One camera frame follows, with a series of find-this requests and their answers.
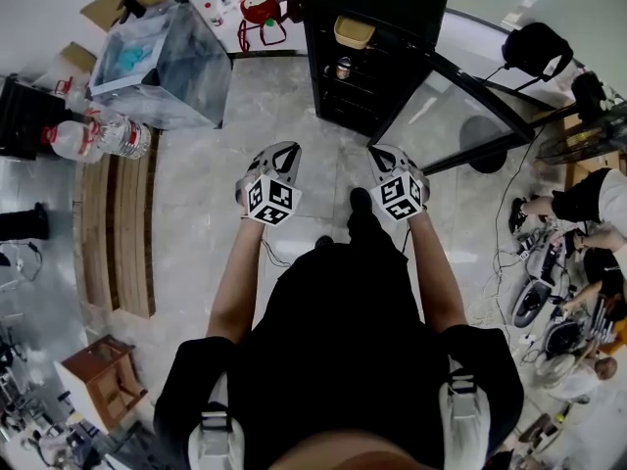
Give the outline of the person's black right shoe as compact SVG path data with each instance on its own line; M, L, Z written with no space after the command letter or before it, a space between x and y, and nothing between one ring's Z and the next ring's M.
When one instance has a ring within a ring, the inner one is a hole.
M372 199L366 189L361 187L353 188L349 199L353 215L372 214Z

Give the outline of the large clear water bottle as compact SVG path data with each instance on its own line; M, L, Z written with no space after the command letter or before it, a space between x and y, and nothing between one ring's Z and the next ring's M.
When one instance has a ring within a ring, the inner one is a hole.
M46 127L42 133L57 156L83 164L96 164L102 159L104 152L98 147L100 135L98 122L85 124L74 120Z
M145 124L102 111L91 117L96 129L95 143L103 153L138 160L150 149L151 132Z
M62 99L65 107L73 113L90 116L92 113L91 101L87 97L88 81L77 76L59 79L53 89L53 94Z

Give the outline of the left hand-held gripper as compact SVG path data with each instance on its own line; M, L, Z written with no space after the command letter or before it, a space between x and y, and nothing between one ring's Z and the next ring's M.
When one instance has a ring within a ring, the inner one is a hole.
M296 188L301 146L282 141L259 152L235 185L243 216L263 224L281 224L293 216L302 192Z

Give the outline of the dark brown bag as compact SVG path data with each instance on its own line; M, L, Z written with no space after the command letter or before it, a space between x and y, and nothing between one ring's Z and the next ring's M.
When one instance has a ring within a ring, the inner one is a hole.
M279 0L280 3L284 3L285 13L282 16L282 20L290 20L294 24L300 24L304 20L304 0Z

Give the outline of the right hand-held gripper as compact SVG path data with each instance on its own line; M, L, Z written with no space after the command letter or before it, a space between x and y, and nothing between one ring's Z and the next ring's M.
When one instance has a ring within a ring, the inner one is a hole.
M367 149L367 158L376 182L370 190L373 202L394 221L426 211L430 197L429 180L417 164L399 147L381 144Z

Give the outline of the teal cloth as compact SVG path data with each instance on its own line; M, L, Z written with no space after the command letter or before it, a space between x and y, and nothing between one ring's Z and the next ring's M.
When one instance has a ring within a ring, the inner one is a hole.
M123 72L130 72L150 55L151 50L144 46L123 48L117 59L117 67Z

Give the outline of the clear plastic storage bin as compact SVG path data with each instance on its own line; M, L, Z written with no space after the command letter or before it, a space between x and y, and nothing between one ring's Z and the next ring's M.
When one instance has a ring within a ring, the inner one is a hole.
M151 55L123 72L117 59L133 46ZM97 104L158 129L216 128L231 72L229 57L194 6L170 0L110 29L89 93Z

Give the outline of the person's black clothed body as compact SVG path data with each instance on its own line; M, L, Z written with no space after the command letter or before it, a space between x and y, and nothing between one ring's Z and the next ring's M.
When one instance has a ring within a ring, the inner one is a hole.
M298 257L240 342L182 343L154 428L175 470L481 470L517 424L504 334L426 325L372 211Z

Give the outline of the large cardboard box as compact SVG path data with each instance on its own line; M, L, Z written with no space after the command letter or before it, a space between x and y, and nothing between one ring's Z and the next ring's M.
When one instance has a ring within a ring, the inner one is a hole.
M80 10L88 20L104 31L124 24L130 17L142 18L147 10L168 0L94 0Z

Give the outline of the person's left forearm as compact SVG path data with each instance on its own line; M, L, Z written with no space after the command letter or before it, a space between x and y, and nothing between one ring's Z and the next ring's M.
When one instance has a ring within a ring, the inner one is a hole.
M212 305L207 337L240 343L252 330L265 226L242 218Z

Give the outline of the person's right forearm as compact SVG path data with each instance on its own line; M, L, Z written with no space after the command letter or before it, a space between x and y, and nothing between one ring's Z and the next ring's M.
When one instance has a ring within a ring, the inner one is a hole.
M466 325L457 279L428 212L410 217L409 227L426 325L436 333Z

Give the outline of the black bag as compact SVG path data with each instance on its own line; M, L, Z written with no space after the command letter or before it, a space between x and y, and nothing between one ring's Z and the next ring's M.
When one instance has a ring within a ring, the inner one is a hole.
M606 112L606 95L603 84L597 75L590 70L575 77L571 90L578 109L578 117L582 121L594 120Z

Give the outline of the black floor fan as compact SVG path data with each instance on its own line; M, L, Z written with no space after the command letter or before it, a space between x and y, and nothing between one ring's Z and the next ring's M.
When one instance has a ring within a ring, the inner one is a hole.
M547 165L574 164L615 151L627 151L627 112L582 121L554 136L544 136L535 130L530 138L506 134L471 149L466 161L485 160L530 144L536 146L536 159Z

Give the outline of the yellow container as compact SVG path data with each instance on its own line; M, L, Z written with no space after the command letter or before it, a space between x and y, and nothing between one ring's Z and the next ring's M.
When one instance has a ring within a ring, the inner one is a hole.
M358 22L344 16L339 16L334 25L336 41L343 46L362 50L375 31L375 27L368 23Z

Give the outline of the black cabinet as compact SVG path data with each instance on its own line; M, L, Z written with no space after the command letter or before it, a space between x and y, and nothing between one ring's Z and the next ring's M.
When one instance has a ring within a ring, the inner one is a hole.
M72 118L65 101L20 81L4 78L0 89L0 157L34 161L55 154L50 132Z

